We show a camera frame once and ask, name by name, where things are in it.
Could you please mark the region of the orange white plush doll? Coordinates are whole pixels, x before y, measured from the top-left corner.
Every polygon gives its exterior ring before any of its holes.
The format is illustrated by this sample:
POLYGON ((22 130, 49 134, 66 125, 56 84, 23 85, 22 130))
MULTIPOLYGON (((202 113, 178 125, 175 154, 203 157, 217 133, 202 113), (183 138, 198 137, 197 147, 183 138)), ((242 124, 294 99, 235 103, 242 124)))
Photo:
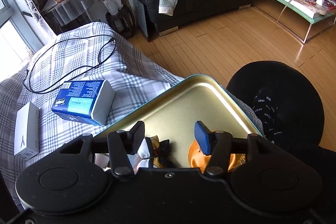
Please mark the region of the orange white plush doll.
POLYGON ((170 160, 170 140, 160 141, 158 136, 145 137, 134 155, 128 159, 135 173, 140 168, 175 168, 170 160))

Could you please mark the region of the blue tissue pack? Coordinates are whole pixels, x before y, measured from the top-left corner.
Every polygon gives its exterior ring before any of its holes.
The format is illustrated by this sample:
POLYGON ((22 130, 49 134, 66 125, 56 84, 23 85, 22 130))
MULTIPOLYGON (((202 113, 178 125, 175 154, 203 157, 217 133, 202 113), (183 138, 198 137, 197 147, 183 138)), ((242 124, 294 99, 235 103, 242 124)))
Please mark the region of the blue tissue pack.
POLYGON ((66 81, 51 111, 66 121, 104 126, 115 95, 108 80, 66 81))

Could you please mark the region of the gold metal tin tray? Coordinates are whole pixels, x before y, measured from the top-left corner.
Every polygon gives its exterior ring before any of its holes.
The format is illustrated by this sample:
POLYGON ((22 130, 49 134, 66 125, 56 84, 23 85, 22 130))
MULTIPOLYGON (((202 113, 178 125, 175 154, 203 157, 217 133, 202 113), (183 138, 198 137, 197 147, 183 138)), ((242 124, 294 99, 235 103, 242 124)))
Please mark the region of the gold metal tin tray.
POLYGON ((129 130, 137 121, 145 124, 145 135, 168 139, 171 161, 189 166, 187 154, 194 140, 194 124, 202 121, 211 130, 231 133, 235 138, 260 134, 243 109, 211 77, 193 75, 134 110, 96 135, 101 139, 117 130, 129 130))

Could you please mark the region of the person leg black sock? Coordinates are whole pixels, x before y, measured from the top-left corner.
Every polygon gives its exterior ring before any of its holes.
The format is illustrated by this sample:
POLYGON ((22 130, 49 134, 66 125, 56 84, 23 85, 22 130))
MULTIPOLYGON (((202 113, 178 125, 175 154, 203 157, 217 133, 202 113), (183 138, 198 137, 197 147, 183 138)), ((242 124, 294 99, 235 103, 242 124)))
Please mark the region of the person leg black sock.
POLYGON ((265 137, 300 158, 335 161, 335 152, 320 147, 325 125, 321 98, 299 71, 278 61, 241 67, 227 90, 261 120, 265 137))

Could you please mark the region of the white phone box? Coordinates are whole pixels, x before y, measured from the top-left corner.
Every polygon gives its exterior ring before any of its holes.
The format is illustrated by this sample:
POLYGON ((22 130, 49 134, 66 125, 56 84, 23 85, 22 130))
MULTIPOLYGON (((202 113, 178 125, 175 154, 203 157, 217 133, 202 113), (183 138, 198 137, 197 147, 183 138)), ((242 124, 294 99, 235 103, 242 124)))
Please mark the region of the white phone box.
POLYGON ((17 112, 14 156, 30 160, 39 153, 39 108, 28 102, 17 112))

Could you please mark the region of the round side table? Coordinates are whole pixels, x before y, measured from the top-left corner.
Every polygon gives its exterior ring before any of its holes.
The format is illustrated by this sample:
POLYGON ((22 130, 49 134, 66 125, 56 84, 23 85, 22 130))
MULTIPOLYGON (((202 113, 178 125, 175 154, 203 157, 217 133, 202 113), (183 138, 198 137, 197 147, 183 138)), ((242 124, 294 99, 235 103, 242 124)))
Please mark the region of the round side table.
POLYGON ((48 0, 42 10, 42 17, 58 35, 93 22, 89 13, 93 4, 93 0, 64 0, 59 3, 48 0))

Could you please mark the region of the green white coffee table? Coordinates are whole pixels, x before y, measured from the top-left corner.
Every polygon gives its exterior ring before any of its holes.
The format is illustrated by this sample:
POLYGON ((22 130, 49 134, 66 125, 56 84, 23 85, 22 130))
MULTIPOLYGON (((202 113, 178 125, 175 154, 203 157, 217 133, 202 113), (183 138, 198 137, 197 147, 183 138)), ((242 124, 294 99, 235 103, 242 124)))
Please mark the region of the green white coffee table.
POLYGON ((313 40, 329 28, 335 26, 335 6, 330 7, 321 6, 316 4, 314 1, 308 0, 275 0, 284 5, 283 10, 290 9, 298 14, 300 17, 305 19, 309 25, 304 36, 300 36, 291 30, 285 23, 280 22, 281 16, 274 17, 272 19, 276 20, 277 24, 280 24, 287 31, 289 31, 300 43, 306 44, 313 40), (311 34, 312 26, 318 24, 319 22, 326 22, 326 27, 317 32, 316 34, 311 34))

